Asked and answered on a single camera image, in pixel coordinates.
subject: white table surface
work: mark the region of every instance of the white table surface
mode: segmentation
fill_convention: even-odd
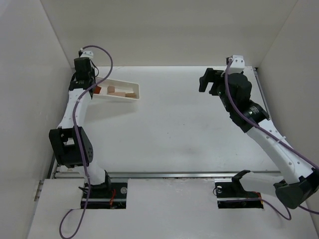
[[[135,103],[94,100],[84,129],[94,160],[109,172],[228,172],[278,170],[265,152],[229,118],[208,86],[206,67],[115,67],[110,79],[140,85]],[[100,67],[100,77],[108,67]],[[251,99],[264,107],[252,67]]]
[[[79,208],[84,179],[44,182],[28,239],[58,239],[61,219]],[[315,239],[310,214],[291,210],[286,221],[264,209],[218,209],[212,179],[131,179],[127,208],[89,209],[74,239]],[[262,195],[283,214],[277,198]],[[82,210],[71,212],[64,236],[75,231]]]

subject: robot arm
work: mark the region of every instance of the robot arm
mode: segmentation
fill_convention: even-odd
[[[75,73],[69,86],[69,100],[61,123],[57,129],[50,130],[49,139],[54,155],[59,165],[74,168],[85,177],[84,167],[81,159],[79,142],[77,140],[72,112],[78,97],[90,86],[95,84],[95,71],[92,66],[91,51],[79,52],[79,58],[74,59]],[[93,146],[86,135],[83,124],[87,107],[92,100],[93,90],[88,91],[80,100],[75,112],[77,124],[84,148],[87,170],[92,184],[102,184],[106,181],[106,172],[93,160]]]
[[[231,98],[246,118],[276,136],[279,141],[275,141],[260,129],[243,120],[234,110],[226,94],[225,72],[208,68],[205,75],[199,80],[199,91],[205,92],[208,83],[212,82],[213,86],[209,93],[220,97],[233,122],[261,146],[282,173],[283,177],[271,177],[244,170],[232,178],[238,190],[256,191],[276,196],[286,207],[294,209],[318,190],[319,170],[279,144],[282,141],[288,145],[285,137],[278,132],[264,109],[250,99],[252,85],[243,74],[244,68],[243,57],[232,56],[232,65],[228,72]]]

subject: white wall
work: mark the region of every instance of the white wall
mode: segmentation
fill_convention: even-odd
[[[71,69],[39,0],[0,1],[0,231],[25,238]]]
[[[107,48],[117,66],[258,66],[297,0],[41,0],[71,62]],[[102,53],[97,65],[109,65]]]
[[[259,68],[273,120],[293,147],[319,164],[319,1],[299,0]],[[319,211],[319,193],[309,199]],[[319,230],[319,216],[313,216]]]

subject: white enclosure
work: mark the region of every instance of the white enclosure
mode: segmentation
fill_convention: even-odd
[[[42,0],[72,63],[88,44],[117,66],[259,66],[297,0]],[[107,65],[102,54],[98,65]]]
[[[95,156],[103,158],[100,163],[108,170],[277,170],[265,153],[254,142],[250,144],[251,139],[231,123],[218,98],[208,93],[195,95],[198,77],[205,70],[200,66],[224,66],[225,57],[232,54],[245,57],[249,66],[245,73],[254,85],[253,100],[263,105],[252,72],[252,67],[258,67],[261,88],[276,127],[293,147],[319,163],[318,11],[317,0],[0,0],[1,237],[25,239],[27,236],[36,188],[39,180],[45,178],[52,157],[48,132],[58,125],[65,110],[73,59],[80,47],[89,44],[109,50],[116,66],[192,66],[115,68],[111,78],[139,83],[141,99],[129,107],[112,105],[112,111],[107,109],[110,103],[102,103],[101,108],[97,102],[89,106],[91,114],[87,115],[85,128],[95,147]],[[94,51],[94,54],[97,65],[109,66],[103,53]],[[106,71],[107,67],[101,69],[101,74]],[[172,86],[167,92],[169,97],[163,92],[166,85]],[[162,91],[153,94],[152,87]],[[156,110],[163,106],[166,106],[164,110]],[[204,114],[203,118],[194,117],[195,113]],[[147,119],[156,124],[147,124]],[[215,122],[224,124],[219,128]],[[114,126],[110,130],[113,138],[108,136],[109,124]],[[143,134],[139,141],[134,141],[138,126]],[[209,130],[212,147],[208,142]],[[196,143],[190,143],[189,134],[195,137]],[[137,151],[142,149],[141,142],[145,138],[148,140],[144,150],[150,158],[142,158],[143,154]],[[237,139],[237,143],[227,147],[223,141],[230,138]],[[135,150],[133,159],[129,157],[131,153],[123,151],[129,147],[132,152]],[[52,180],[52,184],[48,183],[51,180],[46,182],[47,189],[58,184],[55,180],[60,179]],[[171,190],[185,187],[178,185],[180,182],[172,182],[172,187],[167,189],[166,181],[163,183],[160,179],[152,182],[153,185],[144,180],[131,181],[128,201],[131,211],[110,212],[111,219],[110,214],[98,210],[89,212],[85,220],[95,222],[95,226],[81,228],[75,238],[100,238],[100,233],[111,230],[111,225],[120,222],[122,216],[131,225],[132,233],[122,231],[121,238],[229,238],[232,235],[224,228],[222,222],[225,221],[231,223],[242,238],[252,236],[244,230],[247,222],[259,226],[260,233],[272,233],[273,238],[316,237],[309,214],[301,210],[293,211],[294,219],[287,223],[280,221],[269,208],[251,210],[249,218],[242,210],[207,209],[203,205],[207,205],[208,197],[197,200],[193,196],[193,193],[205,194],[210,190],[207,184],[199,182],[185,183],[189,188],[183,188],[184,194]],[[66,209],[78,207],[74,197],[80,194],[70,184],[68,181],[56,190],[67,192],[56,195],[63,199],[63,206],[57,198],[50,201],[47,194],[40,197],[40,211],[41,205],[50,204],[45,209],[51,216],[40,221],[35,219],[29,238],[34,239],[32,233],[46,229],[52,234],[41,234],[40,238],[58,238],[57,222],[61,215]],[[166,190],[172,203],[169,206],[159,200]],[[139,197],[139,193],[151,195],[152,202],[143,201],[145,197]],[[318,193],[309,201],[312,209],[319,210]],[[180,202],[193,207],[183,207]],[[152,221],[151,215],[143,217],[143,222],[149,222],[156,235],[135,230],[139,222],[129,214],[140,211],[130,203],[152,208],[160,205],[154,210],[162,216],[159,221]],[[68,219],[66,228],[74,230],[79,214],[75,212]],[[170,228],[168,224],[178,221],[176,217],[182,220]],[[200,218],[203,218],[202,224],[193,225]],[[317,229],[318,218],[313,217]],[[158,233],[158,228],[151,227],[152,222],[158,223],[154,225],[160,229],[167,229],[169,234]],[[105,223],[107,226],[96,234],[97,227]],[[185,234],[179,234],[184,228]]]

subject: purple cable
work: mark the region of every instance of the purple cable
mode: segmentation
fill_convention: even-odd
[[[313,214],[319,215],[319,212],[316,212],[316,211],[310,210],[310,209],[305,208],[305,207],[300,206],[300,205],[299,205],[298,207],[300,207],[301,209],[303,209],[303,210],[305,210],[305,211],[307,211],[307,212],[309,212],[309,213],[313,213]]]
[[[306,161],[308,164],[310,164],[311,166],[313,166],[316,169],[319,169],[318,166],[313,163],[311,160],[307,159],[305,156],[303,156],[301,153],[299,153],[298,151],[296,151],[295,149],[291,148],[290,146],[288,146],[287,144],[285,144],[284,142],[282,142],[280,139],[278,139],[276,136],[272,135],[271,133],[269,133],[267,130],[261,128],[258,124],[250,121],[247,117],[245,117],[240,111],[239,109],[236,107],[233,99],[231,98],[230,95],[230,91],[229,91],[229,85],[228,85],[228,71],[230,68],[230,65],[232,64],[232,59],[229,59],[227,68],[226,68],[226,72],[225,72],[225,87],[226,87],[226,94],[227,97],[229,99],[230,104],[232,105],[232,107],[234,108],[234,110],[236,111],[236,113],[247,123],[249,123],[250,125],[252,125],[253,127],[256,127],[257,129],[261,130],[262,132],[264,132],[266,135],[268,135],[269,137],[273,138],[275,141],[279,142],[279,144],[281,144],[283,147],[285,147],[286,149],[288,149],[289,151],[291,151],[292,153],[294,153],[295,155],[299,156],[300,158],[302,158],[304,161]]]
[[[106,75],[106,77],[104,77],[102,80],[100,80],[99,82],[91,85],[89,88],[87,88],[80,96],[79,98],[77,99],[75,105],[74,105],[74,108],[73,108],[73,113],[72,113],[72,119],[73,119],[73,124],[74,124],[74,129],[75,129],[75,134],[76,134],[76,138],[77,138],[77,141],[79,143],[79,147],[80,147],[80,152],[81,152],[81,158],[82,158],[82,164],[83,164],[83,168],[84,168],[84,174],[85,176],[87,177],[87,183],[88,183],[88,193],[87,193],[87,196],[86,196],[86,201],[85,201],[85,204],[84,204],[84,207],[83,207],[83,212],[82,212],[82,216],[81,216],[81,219],[79,221],[79,224],[78,224],[78,227],[76,228],[74,234],[68,238],[66,238],[63,234],[62,234],[62,225],[63,225],[63,222],[65,220],[65,218],[68,216],[68,214],[70,212],[73,211],[73,209],[71,209],[70,211],[68,211],[65,216],[62,218],[62,221],[60,223],[60,227],[59,227],[59,233],[60,233],[60,236],[61,238],[63,239],[71,239],[73,238],[77,232],[79,231],[80,229],[80,226],[81,226],[81,223],[82,223],[82,220],[83,220],[83,217],[84,217],[84,214],[85,214],[85,211],[86,211],[86,208],[88,206],[88,201],[89,201],[89,197],[90,197],[90,193],[91,193],[91,181],[90,181],[90,175],[88,174],[88,170],[87,170],[87,165],[86,165],[86,161],[85,161],[85,155],[84,155],[84,149],[83,149],[83,145],[81,144],[82,141],[81,141],[81,137],[80,137],[80,132],[79,132],[79,127],[76,123],[76,108],[78,107],[79,105],[79,102],[80,100],[82,99],[82,97],[91,89],[95,88],[98,84],[102,83],[103,81],[105,81],[111,74],[112,70],[113,70],[113,59],[111,57],[111,55],[105,50],[103,49],[102,47],[100,46],[96,46],[96,45],[88,45],[88,46],[85,46],[83,47],[82,49],[86,49],[86,48],[90,48],[90,47],[94,47],[94,48],[98,48],[102,51],[104,51],[110,58],[110,61],[111,61],[111,67],[110,67],[110,71],[109,73]]]
[[[292,219],[291,213],[290,213],[290,211],[289,211],[289,209],[287,207],[285,207],[285,208],[286,208],[286,210],[288,212],[288,217],[286,217],[284,214],[279,212],[279,210],[277,208],[275,208],[270,202],[268,202],[268,201],[266,201],[265,199],[262,199],[262,198],[246,198],[246,199],[238,199],[238,200],[227,200],[227,202],[233,202],[233,203],[246,202],[246,201],[262,201],[262,202],[268,204],[272,209],[274,209],[274,211],[276,213],[278,213],[284,219],[286,219],[288,221],[290,221]]]

